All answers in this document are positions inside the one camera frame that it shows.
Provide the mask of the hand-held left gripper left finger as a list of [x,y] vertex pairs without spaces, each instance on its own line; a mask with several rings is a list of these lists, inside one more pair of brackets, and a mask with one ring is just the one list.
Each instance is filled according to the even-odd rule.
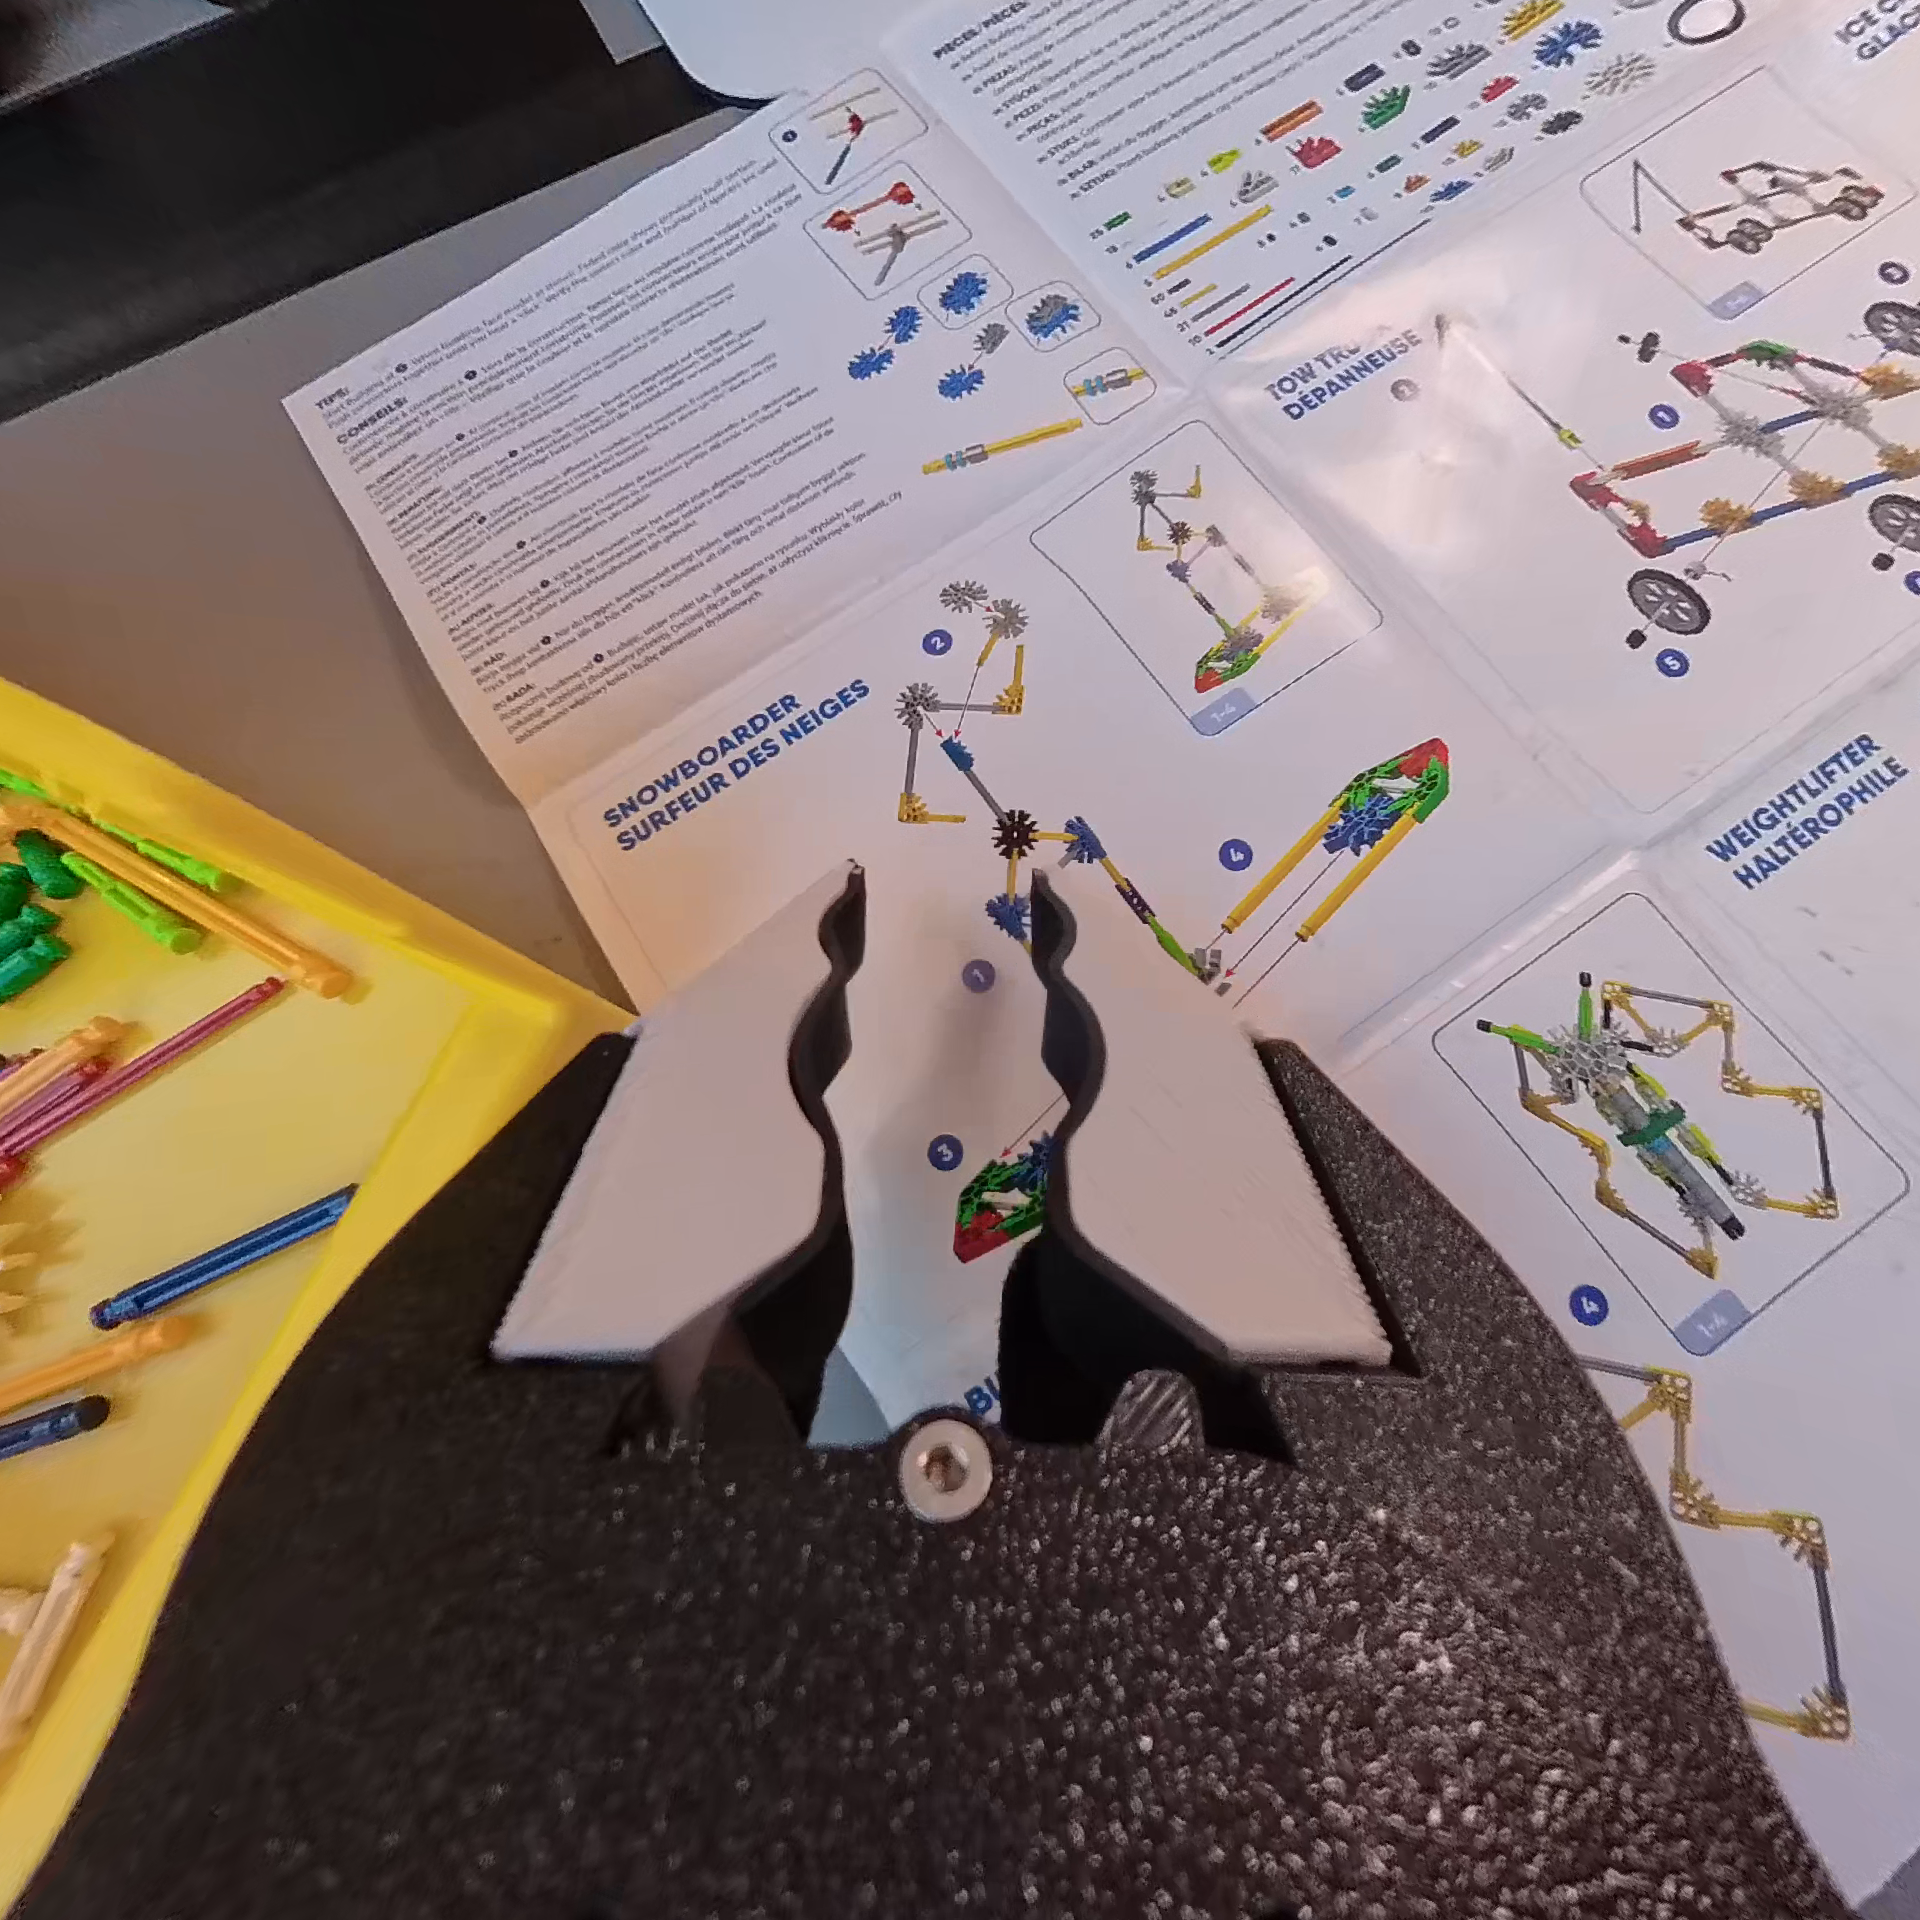
[[844,1145],[865,874],[840,859],[636,1023],[490,1335],[504,1362],[640,1362],[687,1417],[745,1376],[806,1443],[852,1303]]

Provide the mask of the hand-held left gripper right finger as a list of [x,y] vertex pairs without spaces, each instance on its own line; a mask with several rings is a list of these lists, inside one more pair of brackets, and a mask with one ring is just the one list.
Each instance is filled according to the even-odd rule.
[[1209,1450],[1285,1450],[1264,1382],[1384,1370],[1383,1323],[1255,1038],[1068,880],[1036,878],[1040,1056],[1065,1101],[1042,1223],[999,1296],[999,1427],[1089,1447],[1129,1386]]

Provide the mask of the grey desk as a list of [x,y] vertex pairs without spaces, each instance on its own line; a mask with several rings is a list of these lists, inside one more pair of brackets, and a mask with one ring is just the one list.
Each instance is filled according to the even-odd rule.
[[[1654,128],[1590,178],[1549,178],[1468,240],[1384,269],[1333,320],[1279,325],[1255,345],[1225,425],[1169,421],[1157,400],[1093,449],[1093,480],[1040,503],[988,554],[1037,614],[1030,727],[1004,727],[978,773],[1058,824],[1080,800],[1120,833],[1122,869],[1200,934],[1304,829],[1349,761],[1437,735],[1456,805],[1414,833],[1333,934],[1288,945],[1336,886],[1335,851],[1306,863],[1228,941],[1230,999],[1297,1040],[1510,1258],[1582,1354],[1682,1373],[1693,1386],[1693,1477],[1727,1507],[1813,1510],[1837,1554],[1831,1585],[1853,1733],[1772,1723],[1759,1746],[1860,1914],[1914,1917],[1914,478],[1813,515],[1777,466],[1721,447],[1724,425],[1791,414],[1797,371],[1708,368],[1712,407],[1672,371],[1764,339],[1914,378],[1860,319],[1914,311],[1914,80],[1892,83],[1889,134],[1808,107],[1754,70],[1692,118]],[[446,753],[465,753],[450,696],[349,534],[281,407],[348,350],[477,283],[613,187],[668,174],[689,191],[702,154],[743,112],[657,137],[543,186],[452,238],[353,270],[264,320],[180,345],[157,371],[110,378],[5,425],[5,672],[125,725],[233,792],[342,833],[356,853],[425,880],[493,930],[552,887],[502,880],[533,842],[498,797],[455,803]],[[1865,238],[1837,215],[1785,235],[1759,304],[1732,255],[1684,265],[1682,210],[1725,202],[1734,160],[1849,165],[1884,186]],[[1828,393],[1839,375],[1799,368]],[[1255,675],[1253,718],[1193,725],[1222,686],[1174,694],[1207,627],[1190,586],[1228,586],[1225,559],[1182,561],[1169,522],[1202,511],[1272,565],[1319,562],[1328,597]],[[855,725],[823,775],[774,783],[748,824],[702,829],[661,880],[618,883],[621,965],[676,970],[730,934],[826,829],[857,829],[877,880],[928,912],[917,963],[950,963],[908,990],[880,973],[887,1049],[904,1090],[880,1104],[904,1183],[904,1122],[957,1134],[960,1170],[914,1179],[889,1219],[918,1281],[900,1307],[855,1313],[857,1373],[877,1401],[970,1386],[985,1367],[985,1281],[962,1281],[929,1221],[932,1194],[1040,1101],[1040,1071],[988,1069],[1014,1023],[962,1040],[962,963],[985,954],[973,826],[880,826],[892,718]],[[1630,1145],[1614,1185],[1669,1245],[1592,1194],[1589,1151],[1519,1106],[1510,1042],[1481,1018],[1546,1032],[1573,1023],[1574,973],[1729,999],[1734,1059],[1754,1081],[1806,1081],[1824,1118],[1837,1211],[1729,1205],[1712,1272],[1672,1191]]]

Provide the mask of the black desk mat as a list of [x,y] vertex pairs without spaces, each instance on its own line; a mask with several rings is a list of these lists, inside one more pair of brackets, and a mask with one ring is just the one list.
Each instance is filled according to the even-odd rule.
[[5,106],[5,418],[725,107],[582,5],[214,5]]

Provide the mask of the yellow plastic tray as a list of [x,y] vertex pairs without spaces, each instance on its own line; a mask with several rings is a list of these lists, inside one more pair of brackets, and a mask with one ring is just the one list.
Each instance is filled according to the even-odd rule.
[[[170,761],[5,686],[5,773],[200,858],[236,905],[352,974],[282,990],[170,1073],[34,1151],[5,1187],[5,1379],[84,1350],[112,1293],[356,1187],[342,1221],[180,1303],[170,1351],[96,1382],[104,1427],[1,1467],[5,1917],[20,1912],[127,1705],[213,1491],[322,1314],[578,1045],[600,999]],[[92,1018],[118,1056],[266,970],[170,954],[94,894],[40,905],[69,959],[5,999],[5,1056]]]

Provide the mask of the white printed instruction sheet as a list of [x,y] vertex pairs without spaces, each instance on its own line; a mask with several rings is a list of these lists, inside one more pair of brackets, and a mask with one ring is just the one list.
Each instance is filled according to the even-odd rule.
[[863,869],[889,1416],[999,1410],[1032,878],[1309,1053],[1605,1362],[1914,1914],[1914,5],[812,61],[285,400],[447,699],[640,1002]]

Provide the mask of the pile of colourful building rods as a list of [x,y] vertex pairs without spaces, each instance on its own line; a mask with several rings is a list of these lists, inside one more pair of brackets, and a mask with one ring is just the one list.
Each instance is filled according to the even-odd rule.
[[[96,1016],[48,1047],[5,1056],[5,1187],[36,1147],[170,1073],[282,990],[335,999],[352,986],[344,968],[236,905],[233,878],[220,867],[64,807],[13,773],[5,773],[5,842],[13,851],[5,863],[5,1002],[69,959],[54,918],[40,905],[78,894],[94,894],[169,954],[192,954],[217,938],[266,970],[208,1016],[125,1059],[118,1049],[130,1025],[112,1016]],[[170,1351],[188,1335],[176,1314],[180,1303],[333,1231],[353,1195],[353,1185],[326,1191],[88,1307],[96,1338],[84,1350],[5,1379],[5,1461],[104,1427],[112,1406],[88,1392],[92,1383]]]

